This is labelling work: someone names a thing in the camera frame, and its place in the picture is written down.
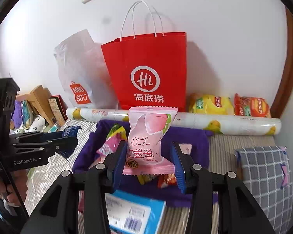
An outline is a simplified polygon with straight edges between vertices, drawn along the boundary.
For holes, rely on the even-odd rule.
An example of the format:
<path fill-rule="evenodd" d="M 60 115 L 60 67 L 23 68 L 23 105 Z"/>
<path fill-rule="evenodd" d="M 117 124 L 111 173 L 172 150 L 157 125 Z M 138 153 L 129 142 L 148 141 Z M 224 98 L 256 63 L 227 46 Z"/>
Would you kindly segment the dark blue snack packet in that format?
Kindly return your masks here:
<path fill-rule="evenodd" d="M 77 134 L 79 130 L 82 130 L 82 127 L 69 126 L 62 132 L 61 142 L 59 147 L 57 147 L 57 153 L 60 154 L 65 160 L 74 153 L 75 148 L 78 145 Z"/>

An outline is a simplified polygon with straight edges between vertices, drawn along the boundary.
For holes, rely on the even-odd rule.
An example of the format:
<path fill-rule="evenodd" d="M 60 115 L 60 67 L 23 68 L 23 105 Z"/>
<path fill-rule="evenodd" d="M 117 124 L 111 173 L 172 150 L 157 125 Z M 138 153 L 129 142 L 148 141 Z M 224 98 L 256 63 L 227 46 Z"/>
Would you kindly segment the big pink snack bag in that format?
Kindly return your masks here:
<path fill-rule="evenodd" d="M 99 154 L 99 157 L 89 166 L 89 169 L 96 164 L 103 163 L 107 155 L 116 152 L 120 141 L 127 141 L 125 130 L 119 128 L 115 132 L 109 133 L 103 146 L 96 151 L 96 153 Z"/>

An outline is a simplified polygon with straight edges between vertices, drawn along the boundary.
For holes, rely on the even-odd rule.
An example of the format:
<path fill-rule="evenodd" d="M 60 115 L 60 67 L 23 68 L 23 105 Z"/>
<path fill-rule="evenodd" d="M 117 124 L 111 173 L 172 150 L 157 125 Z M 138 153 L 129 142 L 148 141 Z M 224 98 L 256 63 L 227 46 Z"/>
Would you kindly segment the green triangle snack packet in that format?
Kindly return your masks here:
<path fill-rule="evenodd" d="M 123 126 L 121 126 L 120 124 L 114 124 L 111 128 L 111 130 L 109 131 L 106 139 L 109 139 L 111 137 L 115 137 L 119 135 L 121 139 L 123 140 L 127 140 L 127 135 L 126 135 L 126 130 Z"/>

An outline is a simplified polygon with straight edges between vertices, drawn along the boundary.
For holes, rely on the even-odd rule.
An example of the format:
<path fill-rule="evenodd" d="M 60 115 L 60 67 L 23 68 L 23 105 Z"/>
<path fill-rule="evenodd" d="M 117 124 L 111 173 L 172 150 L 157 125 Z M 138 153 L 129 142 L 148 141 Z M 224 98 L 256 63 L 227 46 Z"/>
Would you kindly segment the red snack packet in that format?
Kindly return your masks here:
<path fill-rule="evenodd" d="M 176 186 L 177 179 L 174 174 L 161 174 L 158 176 L 158 184 L 157 187 L 159 189 L 164 189 L 169 186 Z"/>

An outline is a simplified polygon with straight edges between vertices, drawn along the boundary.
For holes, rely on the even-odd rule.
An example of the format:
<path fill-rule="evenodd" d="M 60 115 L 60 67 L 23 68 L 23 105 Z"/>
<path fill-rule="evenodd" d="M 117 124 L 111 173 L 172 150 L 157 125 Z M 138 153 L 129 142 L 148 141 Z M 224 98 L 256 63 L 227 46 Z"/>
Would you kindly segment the yellow snack packet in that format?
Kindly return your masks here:
<path fill-rule="evenodd" d="M 137 179 L 141 185 L 151 182 L 156 179 L 158 175 L 156 174 L 141 174 L 137 176 Z"/>

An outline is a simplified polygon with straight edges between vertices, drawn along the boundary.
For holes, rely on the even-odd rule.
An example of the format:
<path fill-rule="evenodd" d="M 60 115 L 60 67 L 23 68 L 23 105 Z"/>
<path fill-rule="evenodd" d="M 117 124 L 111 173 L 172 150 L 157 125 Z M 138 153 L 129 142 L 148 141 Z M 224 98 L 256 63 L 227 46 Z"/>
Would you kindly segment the pink peach snack packet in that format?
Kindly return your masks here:
<path fill-rule="evenodd" d="M 137 106 L 129 109 L 130 132 L 124 175 L 174 173 L 174 164 L 161 154 L 161 140 L 177 112 L 177 108 L 163 106 Z"/>

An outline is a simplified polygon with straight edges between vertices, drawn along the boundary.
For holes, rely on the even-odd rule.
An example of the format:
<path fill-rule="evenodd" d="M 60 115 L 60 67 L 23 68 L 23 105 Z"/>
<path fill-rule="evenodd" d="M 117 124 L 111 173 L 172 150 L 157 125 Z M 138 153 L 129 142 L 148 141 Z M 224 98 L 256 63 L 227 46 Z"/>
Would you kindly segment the light pink small snack packet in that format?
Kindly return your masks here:
<path fill-rule="evenodd" d="M 190 155 L 192 151 L 192 144 L 179 144 L 182 153 Z"/>

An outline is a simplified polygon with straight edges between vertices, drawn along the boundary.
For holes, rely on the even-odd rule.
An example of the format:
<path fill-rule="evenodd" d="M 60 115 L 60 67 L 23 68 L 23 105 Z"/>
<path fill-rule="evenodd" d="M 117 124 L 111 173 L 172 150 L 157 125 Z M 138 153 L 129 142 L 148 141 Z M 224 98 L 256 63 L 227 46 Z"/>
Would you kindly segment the wooden chair back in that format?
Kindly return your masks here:
<path fill-rule="evenodd" d="M 18 94 L 16 100 L 27 100 L 33 112 L 37 115 L 42 116 L 50 126 L 53 126 L 54 115 L 48 102 L 50 96 L 51 94 L 48 88 L 44 88 L 42 85 L 39 85 L 31 90 L 29 93 L 21 95 Z"/>

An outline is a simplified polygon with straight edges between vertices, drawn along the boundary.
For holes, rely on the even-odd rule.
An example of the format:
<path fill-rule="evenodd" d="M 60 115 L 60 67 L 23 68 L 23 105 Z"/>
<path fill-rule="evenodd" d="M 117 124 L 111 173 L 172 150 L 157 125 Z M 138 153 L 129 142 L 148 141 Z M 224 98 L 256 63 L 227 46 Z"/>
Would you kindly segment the grey checked folded cloth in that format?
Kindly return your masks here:
<path fill-rule="evenodd" d="M 293 208 L 293 181 L 287 148 L 258 146 L 236 150 L 243 182 L 276 233 L 286 233 Z"/>

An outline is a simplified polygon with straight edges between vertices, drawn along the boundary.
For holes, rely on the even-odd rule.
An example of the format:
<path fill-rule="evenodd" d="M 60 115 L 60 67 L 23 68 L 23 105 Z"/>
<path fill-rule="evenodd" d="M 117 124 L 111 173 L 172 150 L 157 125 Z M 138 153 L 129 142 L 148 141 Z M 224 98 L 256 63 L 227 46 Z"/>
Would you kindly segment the blue tissue box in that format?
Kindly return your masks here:
<path fill-rule="evenodd" d="M 106 193 L 109 226 L 115 233 L 158 233 L 166 202 L 120 190 Z"/>

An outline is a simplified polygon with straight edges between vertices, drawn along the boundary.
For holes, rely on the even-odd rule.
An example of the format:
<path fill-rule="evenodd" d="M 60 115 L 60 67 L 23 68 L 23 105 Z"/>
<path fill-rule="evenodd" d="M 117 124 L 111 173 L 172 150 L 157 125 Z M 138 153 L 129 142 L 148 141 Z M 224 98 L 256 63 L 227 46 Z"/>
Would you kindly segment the white Miniso plastic bag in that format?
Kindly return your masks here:
<path fill-rule="evenodd" d="M 101 44 L 88 30 L 79 31 L 54 48 L 60 83 L 74 107 L 116 109 L 118 99 L 112 88 Z"/>

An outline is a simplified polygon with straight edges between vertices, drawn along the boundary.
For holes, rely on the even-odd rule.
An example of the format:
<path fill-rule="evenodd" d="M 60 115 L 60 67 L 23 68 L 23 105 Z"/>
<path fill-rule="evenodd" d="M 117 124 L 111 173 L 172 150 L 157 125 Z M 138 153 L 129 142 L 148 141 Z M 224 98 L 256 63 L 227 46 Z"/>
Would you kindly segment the orange chips bag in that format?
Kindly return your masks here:
<path fill-rule="evenodd" d="M 237 116 L 270 118 L 271 112 L 266 100 L 258 97 L 234 96 L 234 113 Z"/>

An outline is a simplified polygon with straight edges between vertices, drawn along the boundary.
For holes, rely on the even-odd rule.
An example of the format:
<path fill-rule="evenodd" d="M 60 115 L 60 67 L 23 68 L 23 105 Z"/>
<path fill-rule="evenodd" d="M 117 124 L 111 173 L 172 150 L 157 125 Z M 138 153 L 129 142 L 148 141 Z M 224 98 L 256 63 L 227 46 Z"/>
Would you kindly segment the red paper shopping bag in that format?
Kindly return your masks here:
<path fill-rule="evenodd" d="M 187 35 L 154 30 L 101 46 L 120 107 L 186 109 Z"/>

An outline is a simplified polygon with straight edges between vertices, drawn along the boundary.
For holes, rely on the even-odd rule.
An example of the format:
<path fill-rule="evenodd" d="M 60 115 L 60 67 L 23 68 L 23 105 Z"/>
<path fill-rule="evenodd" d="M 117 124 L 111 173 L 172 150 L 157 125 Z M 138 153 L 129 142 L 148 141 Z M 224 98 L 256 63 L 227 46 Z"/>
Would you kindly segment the yellow chips bag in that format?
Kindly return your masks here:
<path fill-rule="evenodd" d="M 209 94 L 192 94 L 188 111 L 209 115 L 234 115 L 234 108 L 229 97 Z"/>

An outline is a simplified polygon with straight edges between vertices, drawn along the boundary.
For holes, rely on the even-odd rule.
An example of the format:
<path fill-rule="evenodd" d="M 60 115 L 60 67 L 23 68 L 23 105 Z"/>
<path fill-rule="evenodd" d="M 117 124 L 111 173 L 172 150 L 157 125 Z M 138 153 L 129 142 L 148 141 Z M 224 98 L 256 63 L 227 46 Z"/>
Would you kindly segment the brown door frame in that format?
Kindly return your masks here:
<path fill-rule="evenodd" d="M 271 106 L 271 116 L 280 118 L 293 91 L 293 15 L 286 8 L 287 53 L 282 78 L 277 94 Z"/>

